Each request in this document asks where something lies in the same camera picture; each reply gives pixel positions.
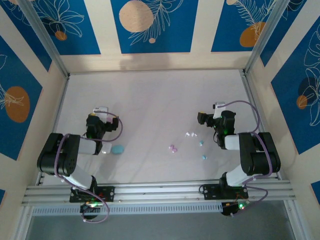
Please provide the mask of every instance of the black mounting bracket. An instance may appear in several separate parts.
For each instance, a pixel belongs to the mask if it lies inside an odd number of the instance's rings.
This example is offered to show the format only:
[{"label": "black mounting bracket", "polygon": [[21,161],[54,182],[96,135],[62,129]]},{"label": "black mounting bracket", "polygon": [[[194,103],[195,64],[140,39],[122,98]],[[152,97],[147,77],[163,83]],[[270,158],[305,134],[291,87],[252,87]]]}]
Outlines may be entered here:
[{"label": "black mounting bracket", "polygon": [[232,200],[239,198],[239,196],[242,199],[249,198],[247,188],[241,186],[230,186],[223,191],[220,184],[204,184],[202,188],[201,193],[204,195],[204,200]]},{"label": "black mounting bracket", "polygon": [[[97,186],[95,194],[101,197],[104,201],[113,203],[115,197],[114,186]],[[71,188],[70,203],[101,203],[101,201],[86,192]]]},{"label": "black mounting bracket", "polygon": [[100,213],[100,207],[91,207],[90,205],[87,204],[82,204],[80,206],[80,213],[86,213],[86,214],[90,214],[90,215],[85,215],[84,218],[87,220],[92,220],[95,219],[98,215],[92,215],[91,213]]}]

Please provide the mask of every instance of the leaf line drawing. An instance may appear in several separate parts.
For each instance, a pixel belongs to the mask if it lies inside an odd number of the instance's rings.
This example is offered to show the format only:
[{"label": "leaf line drawing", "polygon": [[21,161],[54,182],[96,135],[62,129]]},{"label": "leaf line drawing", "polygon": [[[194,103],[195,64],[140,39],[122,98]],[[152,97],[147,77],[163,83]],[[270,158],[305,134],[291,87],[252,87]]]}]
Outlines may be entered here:
[{"label": "leaf line drawing", "polygon": [[30,23],[26,19],[25,15],[21,11],[20,7],[18,6],[17,2],[15,0],[1,0],[3,4],[10,10],[12,15],[22,21],[25,25],[30,26]]},{"label": "leaf line drawing", "polygon": [[282,17],[287,20],[289,12],[296,12],[298,11],[301,6],[303,5],[305,0],[291,0],[284,10],[284,13],[282,14]]},{"label": "leaf line drawing", "polygon": [[228,5],[237,7],[240,17],[246,21],[247,26],[254,30],[254,40],[260,36],[265,26],[264,21],[275,7],[277,0],[264,0],[261,7],[258,7],[255,0],[226,0]]},{"label": "leaf line drawing", "polygon": [[[282,17],[287,20],[289,12],[298,11],[305,0],[291,0],[287,5]],[[239,15],[245,20],[247,29],[240,37],[240,44],[243,47],[254,47],[265,24],[275,8],[278,0],[264,0],[262,6],[257,6],[256,0],[226,0],[228,5],[235,6]]]},{"label": "leaf line drawing", "polygon": [[132,39],[130,46],[139,41],[143,41],[144,43],[149,41],[151,44],[155,43],[162,31],[164,32],[166,28],[171,25],[169,14],[179,9],[183,2],[184,0],[131,0],[127,2],[120,10],[120,14],[121,11],[129,12],[130,6],[128,4],[131,4],[132,6],[137,6],[137,9],[140,9],[140,21],[145,21],[142,19],[144,16],[151,15],[150,18],[148,18],[149,24],[147,22],[145,23],[145,29],[137,31],[126,28],[126,23],[124,20],[122,21],[122,19],[120,19],[122,26],[131,33],[131,36],[129,37],[129,39]]},{"label": "leaf line drawing", "polygon": [[[7,60],[6,55],[0,54],[0,70],[5,66],[6,60]],[[17,104],[20,106],[23,106],[24,104],[22,103],[22,100],[24,97],[14,97],[11,94],[7,93],[4,88],[0,84],[0,107],[3,109],[6,105],[10,106],[10,104]]]},{"label": "leaf line drawing", "polygon": [[296,103],[302,110],[310,107],[309,125],[314,127],[320,123],[320,24],[312,34],[303,63],[307,78],[300,84]]},{"label": "leaf line drawing", "polygon": [[[14,17],[30,26],[15,1],[1,1]],[[83,33],[78,24],[84,21],[85,16],[70,10],[69,0],[33,0],[31,3],[49,35],[55,36],[60,41],[67,39],[67,33],[82,37]]]}]

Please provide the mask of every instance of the cable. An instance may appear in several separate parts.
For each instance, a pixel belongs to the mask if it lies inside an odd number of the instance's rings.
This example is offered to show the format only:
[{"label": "cable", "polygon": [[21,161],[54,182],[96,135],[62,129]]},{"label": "cable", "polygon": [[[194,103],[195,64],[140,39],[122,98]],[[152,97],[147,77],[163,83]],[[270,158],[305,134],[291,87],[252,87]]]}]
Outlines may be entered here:
[{"label": "cable", "polygon": [[237,202],[238,198],[239,198],[239,194],[237,193],[237,194],[236,194],[236,198],[235,198],[235,200],[234,200],[234,203]]},{"label": "cable", "polygon": [[232,204],[222,206],[222,208],[228,208],[228,207],[235,206],[235,205],[239,205],[239,204],[234,202]]},{"label": "cable", "polygon": [[[106,113],[106,114],[109,114],[109,115],[112,115],[112,116],[117,117],[115,114],[110,113],[110,112],[106,112],[106,111],[99,111],[99,112],[96,112],[96,113]],[[120,124],[121,124],[121,131],[120,131],[119,135],[118,135],[116,138],[114,138],[114,139],[112,139],[112,140],[91,139],[91,138],[85,138],[85,137],[82,137],[82,138],[83,138],[83,139],[87,139],[87,140],[100,141],[100,142],[112,142],[112,141],[115,141],[115,140],[117,140],[117,139],[120,137],[120,135],[122,134],[123,127],[124,127],[123,124],[122,124],[122,121],[120,120],[120,118],[118,118],[118,120],[119,120],[119,122],[120,122]],[[105,220],[107,220],[108,217],[109,217],[109,214],[110,214],[110,208],[109,208],[107,202],[106,202],[105,200],[103,200],[100,196],[96,195],[95,193],[93,193],[93,192],[91,192],[91,191],[89,191],[89,190],[87,190],[87,189],[84,189],[84,188],[82,188],[82,187],[80,187],[80,186],[77,186],[77,185],[73,184],[72,182],[68,181],[66,178],[64,178],[63,176],[59,175],[59,173],[58,173],[59,155],[60,155],[62,146],[63,146],[63,144],[64,144],[64,141],[69,137],[69,135],[70,135],[70,133],[67,133],[66,135],[63,136],[63,138],[61,139],[60,144],[59,144],[59,146],[58,146],[58,149],[57,149],[57,151],[56,151],[56,155],[55,155],[55,159],[54,159],[54,175],[57,176],[58,178],[62,179],[64,182],[66,182],[67,184],[69,184],[69,185],[72,186],[73,188],[80,189],[82,192],[87,193],[87,194],[95,197],[96,199],[98,199],[99,201],[101,201],[101,202],[105,205],[106,210],[107,210],[107,214],[106,214],[106,216],[105,216],[102,220],[92,221],[92,220],[86,219],[85,216],[84,216],[85,211],[83,211],[83,213],[82,213],[82,215],[81,215],[83,221],[86,222],[86,223],[90,223],[90,224],[100,224],[100,223],[104,222]]]},{"label": "cable", "polygon": [[237,194],[238,197],[244,199],[244,200],[247,200],[246,198],[244,198],[243,196],[241,196],[239,193]]},{"label": "cable", "polygon": [[199,187],[199,193],[200,193],[200,194],[205,194],[205,191],[204,191],[204,190],[203,190],[203,191],[200,191],[200,189],[203,188],[203,187],[204,187],[204,185],[201,185],[201,186]]},{"label": "cable", "polygon": [[217,140],[217,141],[215,141],[215,136],[216,136],[216,134],[217,134],[217,131],[214,131],[214,134],[213,134],[213,141],[217,144],[217,143],[218,143],[218,140]]},{"label": "cable", "polygon": [[111,115],[111,116],[116,117],[116,118],[119,120],[119,123],[120,123],[120,125],[121,125],[120,133],[118,134],[118,136],[116,136],[114,139],[111,139],[111,140],[102,140],[102,139],[96,139],[96,138],[86,138],[86,137],[83,137],[83,136],[82,136],[81,138],[82,138],[82,139],[86,139],[86,140],[93,140],[93,141],[104,142],[104,143],[110,143],[110,142],[113,142],[113,141],[117,140],[117,139],[121,136],[122,131],[123,131],[123,129],[124,129],[124,125],[123,125],[121,119],[120,119],[117,115],[115,115],[115,114],[113,114],[113,113],[111,113],[111,112],[107,112],[107,111],[95,111],[95,113],[108,114],[108,115]]},{"label": "cable", "polygon": [[[273,172],[273,168],[272,168],[272,163],[271,163],[271,159],[270,159],[270,155],[268,153],[268,150],[267,150],[267,147],[264,143],[264,141],[261,139],[261,137],[256,133],[256,131],[259,129],[259,126],[260,126],[260,123],[261,123],[261,119],[260,119],[260,116],[259,116],[259,113],[258,113],[258,110],[257,108],[250,102],[248,101],[244,101],[244,100],[236,100],[236,101],[232,101],[232,102],[229,102],[225,105],[220,105],[218,106],[218,108],[223,108],[223,107],[226,107],[226,106],[229,106],[231,104],[235,104],[235,103],[245,103],[245,104],[248,104],[252,107],[252,109],[254,109],[255,113],[256,113],[256,116],[257,116],[257,124],[256,124],[256,128],[253,130],[253,131],[250,131],[249,133],[255,135],[255,137],[258,139],[258,141],[260,142],[263,150],[264,150],[264,153],[265,153],[265,156],[266,156],[266,159],[267,159],[267,162],[268,162],[268,166],[269,166],[269,173],[267,175],[258,175],[258,176],[253,176],[249,179],[247,179],[246,181],[244,181],[242,183],[243,187],[247,187],[247,188],[250,188],[250,189],[256,189],[256,190],[261,190],[261,191],[265,191],[265,195],[263,197],[261,197],[258,201],[254,202],[254,203],[250,203],[249,205],[246,206],[245,209],[247,209],[248,207],[252,207],[260,202],[262,202],[269,194],[268,190],[267,189],[263,189],[263,188],[260,188],[260,187],[255,187],[255,186],[247,186],[246,184],[251,182],[252,180],[254,179],[264,179],[264,178],[268,178],[272,172]],[[231,214],[232,217],[234,217],[235,215],[238,215],[240,214],[241,212],[243,211],[238,211],[237,213],[235,214]]]},{"label": "cable", "polygon": [[236,100],[236,101],[229,102],[229,103],[227,103],[227,104],[225,104],[225,105],[220,105],[220,106],[218,106],[218,108],[224,108],[224,107],[226,107],[226,106],[229,106],[229,105],[235,104],[235,103],[248,104],[248,105],[250,105],[250,106],[254,109],[254,111],[255,111],[255,113],[256,113],[256,116],[257,116],[258,122],[256,123],[256,128],[255,128],[252,132],[257,131],[258,128],[259,128],[259,126],[260,126],[261,119],[260,119],[258,110],[256,109],[256,107],[255,107],[252,103],[250,103],[250,102],[248,102],[248,101],[244,101],[244,100]]}]

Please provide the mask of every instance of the metal extrusion frame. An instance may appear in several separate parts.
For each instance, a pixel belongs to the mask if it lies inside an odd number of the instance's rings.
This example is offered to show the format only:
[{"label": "metal extrusion frame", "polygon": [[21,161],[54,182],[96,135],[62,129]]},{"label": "metal extrusion frame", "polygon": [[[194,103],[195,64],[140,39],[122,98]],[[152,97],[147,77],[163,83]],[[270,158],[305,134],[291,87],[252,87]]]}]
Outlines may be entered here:
[{"label": "metal extrusion frame", "polygon": [[[186,213],[221,213],[221,202],[203,203],[167,203],[167,204],[114,204],[109,205],[109,215],[139,214],[186,214]],[[78,205],[38,206],[33,209],[32,216],[79,216]],[[86,216],[108,214],[105,206],[85,213]]]},{"label": "metal extrusion frame", "polygon": [[[260,131],[268,131],[267,124],[266,124],[266,117],[264,115],[264,111],[262,105],[259,101],[257,91],[253,85],[253,78],[252,73],[249,71],[245,74],[244,70],[240,70],[240,75],[242,78],[242,82],[250,103],[255,105],[257,108],[260,118],[261,118],[261,125],[259,130]],[[279,180],[285,179],[285,174],[283,169],[276,173]],[[289,217],[291,227],[294,233],[294,236],[297,240],[313,240],[313,236],[311,230],[309,229],[308,223],[305,219],[305,216],[299,206],[297,200],[287,200],[283,199],[284,206]]]},{"label": "metal extrusion frame", "polygon": [[[99,184],[99,186],[114,186],[114,199],[109,205],[123,204],[184,204],[208,202],[232,202],[234,199],[212,200],[204,199],[199,193],[199,187],[204,184],[219,184],[219,180],[179,181],[157,183],[130,184]],[[267,189],[267,201],[295,200],[295,194],[290,181],[278,180],[275,177],[251,182],[249,186]],[[257,201],[265,195],[264,191],[248,189],[249,201]],[[53,206],[78,205],[70,203],[70,187],[68,185],[29,186],[22,200],[22,206]]]},{"label": "metal extrusion frame", "polygon": [[[68,89],[68,84],[69,84],[69,76],[67,76],[65,78],[65,83],[64,83],[62,95],[61,95],[60,100],[59,100],[59,106],[58,106],[58,109],[56,110],[56,113],[55,113],[55,119],[54,119],[54,123],[53,123],[53,127],[52,127],[52,132],[53,133],[55,133],[56,130],[57,130],[60,114],[61,114],[61,111],[62,111],[62,107],[63,107],[63,104],[64,104],[64,100],[65,100],[65,96],[66,96],[66,93],[67,93],[67,89]],[[41,185],[43,183],[44,178],[45,178],[45,174],[43,172],[39,171],[38,175],[36,177],[36,180],[35,180],[35,185],[36,186]]]},{"label": "metal extrusion frame", "polygon": [[25,240],[33,216],[33,206],[21,206],[10,240]]},{"label": "metal extrusion frame", "polygon": [[50,58],[55,62],[57,68],[60,72],[65,76],[68,77],[69,73],[64,65],[60,54],[52,41],[49,33],[47,32],[45,26],[43,25],[41,19],[39,18],[36,10],[34,9],[32,3],[29,0],[17,0],[19,5],[19,9],[24,14],[25,18],[30,23],[33,31],[39,38],[41,44],[43,45],[44,49],[49,54]]},{"label": "metal extrusion frame", "polygon": [[290,0],[278,0],[275,3],[273,10],[270,13],[268,20],[266,21],[266,24],[255,46],[253,47],[253,50],[248,59],[248,62],[245,65],[245,68],[244,68],[245,74],[250,72],[256,60],[260,57],[260,54],[265,48],[268,40],[270,39],[272,33],[274,32],[279,20],[282,17],[283,12],[286,10],[289,3],[290,3]]}]

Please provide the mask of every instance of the orange circle pattern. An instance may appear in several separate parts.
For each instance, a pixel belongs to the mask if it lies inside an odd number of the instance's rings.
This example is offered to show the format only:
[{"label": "orange circle pattern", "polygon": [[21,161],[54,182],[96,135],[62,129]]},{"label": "orange circle pattern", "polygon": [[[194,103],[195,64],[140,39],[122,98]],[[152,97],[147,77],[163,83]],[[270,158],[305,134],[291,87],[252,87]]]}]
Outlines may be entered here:
[{"label": "orange circle pattern", "polygon": [[265,22],[257,22],[254,26],[248,27],[246,30],[244,30],[240,37],[240,44],[242,47],[245,48],[252,48],[256,45],[257,40],[256,39],[256,30],[255,28],[258,28],[258,36],[260,36],[262,30],[264,29],[266,23]]},{"label": "orange circle pattern", "polygon": [[65,34],[63,31],[56,31],[54,35],[60,41],[67,40],[67,34]]},{"label": "orange circle pattern", "polygon": [[298,106],[299,109],[305,109],[306,106],[308,105],[308,99],[306,96],[301,95],[298,97],[298,99],[296,100],[296,105]]},{"label": "orange circle pattern", "polygon": [[27,120],[30,111],[30,99],[28,93],[20,86],[12,86],[6,94],[11,95],[15,98],[22,98],[21,104],[11,102],[5,105],[6,114],[9,118],[16,123],[23,123]]}]

